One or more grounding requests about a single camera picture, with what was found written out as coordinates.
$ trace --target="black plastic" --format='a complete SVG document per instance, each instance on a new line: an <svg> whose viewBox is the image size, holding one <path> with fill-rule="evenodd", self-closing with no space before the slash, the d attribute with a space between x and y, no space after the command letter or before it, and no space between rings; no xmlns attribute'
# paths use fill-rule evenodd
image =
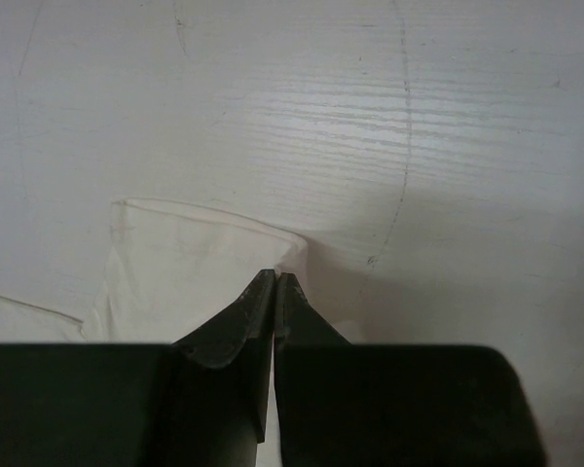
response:
<svg viewBox="0 0 584 467"><path fill-rule="evenodd" d="M466 345L351 345L278 282L274 387L284 467L538 467L518 377Z"/></svg>
<svg viewBox="0 0 584 467"><path fill-rule="evenodd" d="M175 345L0 345L0 466L254 466L274 282Z"/></svg>

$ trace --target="white surface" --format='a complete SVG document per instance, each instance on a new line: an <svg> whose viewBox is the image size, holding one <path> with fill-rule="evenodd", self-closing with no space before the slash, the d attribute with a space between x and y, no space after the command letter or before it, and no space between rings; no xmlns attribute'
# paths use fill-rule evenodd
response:
<svg viewBox="0 0 584 467"><path fill-rule="evenodd" d="M0 342L83 342L81 325L60 312L0 297Z"/></svg>
<svg viewBox="0 0 584 467"><path fill-rule="evenodd" d="M0 0L0 295L82 317L130 196L303 235L374 340L498 347L584 466L584 0Z"/></svg>
<svg viewBox="0 0 584 467"><path fill-rule="evenodd" d="M179 341L234 302L261 269L305 282L297 235L226 212L152 199L112 207L104 283L87 341Z"/></svg>

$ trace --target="white wood grain surface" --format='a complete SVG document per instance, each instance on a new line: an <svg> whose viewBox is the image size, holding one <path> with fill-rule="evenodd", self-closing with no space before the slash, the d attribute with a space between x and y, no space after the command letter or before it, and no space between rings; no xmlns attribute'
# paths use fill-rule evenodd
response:
<svg viewBox="0 0 584 467"><path fill-rule="evenodd" d="M0 294L82 315L122 197L304 235L374 341L498 347L584 466L584 0L0 0Z"/></svg>

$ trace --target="pencil mark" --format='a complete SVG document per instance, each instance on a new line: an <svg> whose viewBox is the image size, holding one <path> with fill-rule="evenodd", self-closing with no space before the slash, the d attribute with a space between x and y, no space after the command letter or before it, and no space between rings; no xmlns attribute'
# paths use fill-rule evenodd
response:
<svg viewBox="0 0 584 467"><path fill-rule="evenodd" d="M5 36L4 29L2 29L2 36L4 39L4 36ZM26 171L25 171L24 163L23 163L23 147L24 146L23 146L23 134L21 131L21 116L20 116L20 109L19 109L19 92L18 92L17 76L16 76L15 68L13 66L13 60L11 58L11 54L10 54L8 48L6 49L6 55L7 55L7 58L9 60L9 69L11 70L11 87L13 90L13 100L14 100L15 106L16 106L16 129L17 129L17 135L18 135L19 171L21 172L21 184L23 186L23 199L24 199L25 203L28 203L29 202L28 185L26 184Z"/></svg>
<svg viewBox="0 0 584 467"><path fill-rule="evenodd" d="M372 261L368 260L368 265L370 270L366 274L366 277L361 284L361 288L359 289L359 298L362 297L363 291L368 284L368 281L372 277L374 273L374 269L376 268L381 256L383 255L389 240L391 239L391 235L396 227L396 223L398 222L398 217L400 216L400 211L402 210L402 205L405 201L405 196L407 194L407 185L409 183L409 165L411 163L411 158L413 156L413 111L412 111L412 104L411 104L411 78L409 73L409 53L407 50L407 23L405 18L400 10L400 5L398 4L397 0L391 0L391 5L394 9L394 12L398 18L399 22L399 29L400 29L400 56L402 61L402 74L403 74L403 87L405 91L405 111L407 114L407 121L406 121L406 128L407 128L407 141L406 141L406 151L407 156L405 160L405 168L403 173L403 182L402 182L402 189L400 190L400 198L398 199L398 204L393 213L393 218L391 220L391 225L389 226L389 230L387 231L387 235L385 236L385 240L379 249L379 253L374 255Z"/></svg>
<svg viewBox="0 0 584 467"><path fill-rule="evenodd" d="M175 34L177 34L177 40L179 41L179 45L182 48L182 53L187 59L188 52L186 51L186 37L184 36L184 28L186 25L181 18L181 12L179 11L179 7L177 5L178 0L173 0L173 17L175 18Z"/></svg>
<svg viewBox="0 0 584 467"><path fill-rule="evenodd" d="M19 66L18 76L21 76L21 71L23 70L23 64L26 62L26 57L28 56L28 50L30 49L30 43L32 42L32 35L35 32L35 28L37 27L37 19L39 19L39 14L41 13L41 9L43 8L43 4L46 0L41 0L39 3L39 7L37 8L37 12L35 13L35 19L32 21L32 29L30 29L30 35L28 36L28 42L26 43L26 50L23 53L23 58L21 59L21 65Z"/></svg>
<svg viewBox="0 0 584 467"><path fill-rule="evenodd" d="M566 90L565 83L563 82L560 75L556 76L556 80L554 81L554 83L552 83L550 85L540 85L540 86L537 86L535 88L537 90L544 90L544 89L549 89L549 88L555 88L557 90Z"/></svg>
<svg viewBox="0 0 584 467"><path fill-rule="evenodd" d="M227 100L238 100L238 101L240 101L240 100L246 99L252 93L253 93L252 90L248 90L243 95L240 95L238 97L229 97L229 96L227 96L227 97L224 97L224 98L227 99Z"/></svg>

